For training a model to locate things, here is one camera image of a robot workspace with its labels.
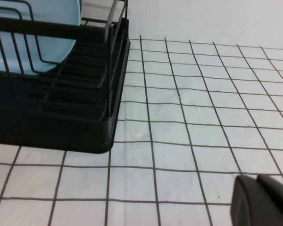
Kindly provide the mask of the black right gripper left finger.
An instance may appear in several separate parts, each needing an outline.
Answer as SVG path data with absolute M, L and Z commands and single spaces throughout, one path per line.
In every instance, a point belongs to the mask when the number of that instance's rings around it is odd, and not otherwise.
M 237 176 L 233 187 L 231 219 L 234 226 L 278 226 L 281 213 L 253 178 Z

